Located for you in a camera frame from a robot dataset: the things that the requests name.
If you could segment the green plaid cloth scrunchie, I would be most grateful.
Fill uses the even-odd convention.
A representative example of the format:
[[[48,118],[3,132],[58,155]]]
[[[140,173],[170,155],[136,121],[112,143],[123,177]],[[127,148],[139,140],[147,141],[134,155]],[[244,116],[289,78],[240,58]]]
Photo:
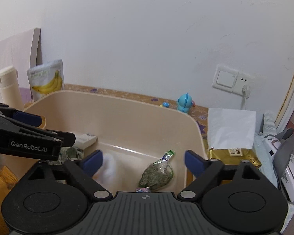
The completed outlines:
[[[48,161],[49,165],[61,165],[67,160],[76,161],[84,158],[84,151],[76,147],[62,147],[56,161]]]

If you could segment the blue cartoon tissue pack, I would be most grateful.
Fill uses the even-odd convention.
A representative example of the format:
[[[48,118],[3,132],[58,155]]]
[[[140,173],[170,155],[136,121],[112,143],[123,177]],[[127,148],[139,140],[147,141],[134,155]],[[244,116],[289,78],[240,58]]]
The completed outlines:
[[[97,141],[97,136],[92,134],[81,134],[76,135],[75,143],[73,144],[73,147],[76,147],[80,150],[85,150],[91,145],[95,144]]]

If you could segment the green dried herb packet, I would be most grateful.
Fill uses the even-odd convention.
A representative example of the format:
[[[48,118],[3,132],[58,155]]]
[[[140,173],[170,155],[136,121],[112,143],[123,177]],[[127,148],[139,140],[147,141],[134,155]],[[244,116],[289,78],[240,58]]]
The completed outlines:
[[[148,188],[152,192],[168,185],[174,177],[174,171],[170,164],[170,159],[175,152],[169,150],[164,153],[163,157],[150,164],[142,173],[139,180],[139,188]]]

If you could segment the small Hello Kitty card box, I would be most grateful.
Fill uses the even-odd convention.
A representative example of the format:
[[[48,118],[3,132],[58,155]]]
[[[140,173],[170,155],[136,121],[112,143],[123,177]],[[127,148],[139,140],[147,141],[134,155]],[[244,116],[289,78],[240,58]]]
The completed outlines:
[[[150,193],[151,190],[149,187],[144,187],[144,188],[137,188],[135,190],[136,193]]]

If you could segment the white thermos bottle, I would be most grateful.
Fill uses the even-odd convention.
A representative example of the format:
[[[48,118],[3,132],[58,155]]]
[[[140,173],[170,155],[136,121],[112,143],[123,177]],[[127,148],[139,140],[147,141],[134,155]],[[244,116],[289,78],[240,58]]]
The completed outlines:
[[[17,69],[13,66],[0,69],[0,93],[3,103],[18,110],[24,109]]]

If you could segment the gold foil tissue box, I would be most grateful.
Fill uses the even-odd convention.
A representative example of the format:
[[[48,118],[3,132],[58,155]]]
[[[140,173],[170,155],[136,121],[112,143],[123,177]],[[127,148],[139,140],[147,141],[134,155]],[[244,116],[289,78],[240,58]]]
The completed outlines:
[[[241,161],[248,160],[255,167],[262,166],[260,160],[252,149],[214,149],[206,151],[208,159],[218,159],[225,165],[239,165]]]

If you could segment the light blue bedding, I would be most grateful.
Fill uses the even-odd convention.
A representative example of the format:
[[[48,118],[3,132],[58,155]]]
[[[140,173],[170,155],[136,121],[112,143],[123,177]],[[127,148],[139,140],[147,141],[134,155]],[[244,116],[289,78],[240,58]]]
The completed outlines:
[[[259,170],[266,176],[266,178],[278,188],[278,182],[273,168],[272,160],[270,158],[269,152],[266,150],[264,145],[264,137],[268,134],[277,134],[275,117],[271,112],[265,112],[263,114],[263,121],[261,125],[262,132],[259,134],[254,134],[253,148],[259,161],[261,162],[261,167]]]

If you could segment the banana chips snack bag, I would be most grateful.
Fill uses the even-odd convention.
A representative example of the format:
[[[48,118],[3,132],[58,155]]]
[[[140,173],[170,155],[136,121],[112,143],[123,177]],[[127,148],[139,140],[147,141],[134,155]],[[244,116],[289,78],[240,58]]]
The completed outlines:
[[[27,70],[34,101],[64,89],[63,60],[54,60]]]

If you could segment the pink headboard panel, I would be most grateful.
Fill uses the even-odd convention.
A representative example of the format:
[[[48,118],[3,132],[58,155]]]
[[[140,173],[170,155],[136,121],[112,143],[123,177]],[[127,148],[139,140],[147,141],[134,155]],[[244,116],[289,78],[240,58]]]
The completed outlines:
[[[36,66],[40,32],[39,28],[35,28],[0,41],[0,69],[7,66],[17,69],[23,103],[32,100],[27,70]]]

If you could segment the beige plastic storage bin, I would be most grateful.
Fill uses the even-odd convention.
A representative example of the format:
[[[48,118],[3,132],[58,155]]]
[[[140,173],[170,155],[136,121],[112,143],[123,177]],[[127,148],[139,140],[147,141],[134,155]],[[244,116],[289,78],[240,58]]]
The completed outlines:
[[[103,153],[103,166],[95,179],[105,189],[134,192],[143,171],[166,151],[174,151],[170,164],[174,177],[166,191],[186,186],[184,154],[193,150],[205,157],[197,122],[189,115],[158,105],[94,93],[59,91],[27,107],[45,117],[47,129],[91,134],[96,143],[85,150]]]

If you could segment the white tissue sheet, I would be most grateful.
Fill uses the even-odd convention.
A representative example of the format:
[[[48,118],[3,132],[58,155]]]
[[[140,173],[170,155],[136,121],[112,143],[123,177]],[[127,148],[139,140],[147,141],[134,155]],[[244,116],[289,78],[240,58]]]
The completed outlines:
[[[209,148],[252,149],[256,112],[209,108],[207,141]]]

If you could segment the small blue yellow toy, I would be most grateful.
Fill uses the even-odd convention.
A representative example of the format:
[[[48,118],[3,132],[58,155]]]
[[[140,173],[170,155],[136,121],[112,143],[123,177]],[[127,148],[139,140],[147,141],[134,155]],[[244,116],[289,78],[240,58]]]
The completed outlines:
[[[165,108],[169,108],[170,104],[167,102],[163,102],[160,107],[165,107]]]

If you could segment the blue cartoon figurine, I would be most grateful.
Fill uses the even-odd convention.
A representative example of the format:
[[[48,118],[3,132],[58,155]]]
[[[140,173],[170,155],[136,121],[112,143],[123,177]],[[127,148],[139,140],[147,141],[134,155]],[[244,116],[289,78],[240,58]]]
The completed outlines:
[[[183,94],[177,99],[177,110],[183,113],[189,113],[190,109],[195,106],[196,104],[189,93]]]

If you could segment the white wall switch socket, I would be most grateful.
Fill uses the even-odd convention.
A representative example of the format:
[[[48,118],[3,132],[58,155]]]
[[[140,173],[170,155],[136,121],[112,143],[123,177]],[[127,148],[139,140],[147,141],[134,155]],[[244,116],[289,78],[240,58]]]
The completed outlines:
[[[249,90],[255,76],[218,64],[212,86],[216,89],[243,96],[243,90]]]

